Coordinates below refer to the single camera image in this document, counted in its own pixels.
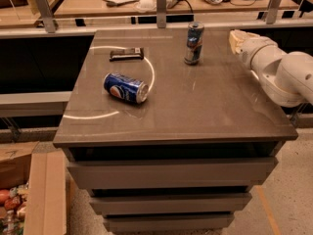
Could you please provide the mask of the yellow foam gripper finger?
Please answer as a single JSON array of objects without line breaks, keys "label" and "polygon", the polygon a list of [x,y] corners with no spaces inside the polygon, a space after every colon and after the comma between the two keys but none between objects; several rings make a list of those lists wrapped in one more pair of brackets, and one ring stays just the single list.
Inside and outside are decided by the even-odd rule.
[{"label": "yellow foam gripper finger", "polygon": [[241,46],[243,43],[253,37],[258,37],[258,34],[246,32],[243,30],[234,29],[229,33],[229,43],[231,50],[234,54],[238,54],[240,52]]}]

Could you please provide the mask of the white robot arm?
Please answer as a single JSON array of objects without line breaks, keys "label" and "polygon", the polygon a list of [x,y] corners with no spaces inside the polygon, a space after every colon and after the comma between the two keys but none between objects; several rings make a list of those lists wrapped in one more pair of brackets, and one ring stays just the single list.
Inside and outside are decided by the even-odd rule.
[{"label": "white robot arm", "polygon": [[313,57],[286,53],[269,37],[238,29],[229,33],[234,55],[258,78],[263,91],[277,105],[313,104]]}]

